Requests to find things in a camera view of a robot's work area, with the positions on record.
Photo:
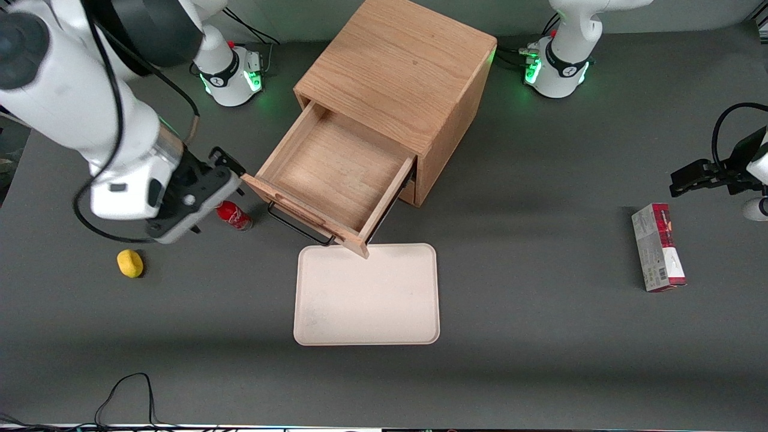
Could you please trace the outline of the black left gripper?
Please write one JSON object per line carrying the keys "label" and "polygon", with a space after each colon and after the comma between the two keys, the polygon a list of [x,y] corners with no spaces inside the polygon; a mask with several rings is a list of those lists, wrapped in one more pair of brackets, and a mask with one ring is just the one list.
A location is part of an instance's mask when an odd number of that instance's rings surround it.
{"label": "black left gripper", "polygon": [[718,138],[712,139],[711,155],[713,161],[698,159],[691,167],[675,170],[670,175],[670,196],[680,197],[688,191],[705,183],[706,188],[726,187],[730,195],[744,191],[760,191],[766,195],[766,180],[760,180],[751,174],[747,166],[759,156],[766,156],[766,127],[748,135],[735,144],[729,158],[722,159],[718,153]]}

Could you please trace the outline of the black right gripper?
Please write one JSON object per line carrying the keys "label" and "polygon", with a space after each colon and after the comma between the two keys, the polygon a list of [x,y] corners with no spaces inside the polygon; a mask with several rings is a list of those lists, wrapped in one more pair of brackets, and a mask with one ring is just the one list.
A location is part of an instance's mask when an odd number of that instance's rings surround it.
{"label": "black right gripper", "polygon": [[[225,199],[236,193],[244,196],[242,175],[247,171],[238,160],[220,146],[213,147],[209,152],[209,165],[194,156],[189,149],[184,149],[180,164],[173,171],[167,188],[161,200],[161,208],[177,208],[187,206],[198,208],[201,199],[189,189],[202,181],[203,175],[209,172],[209,197]],[[201,233],[200,227],[193,224],[189,227],[193,233]]]}

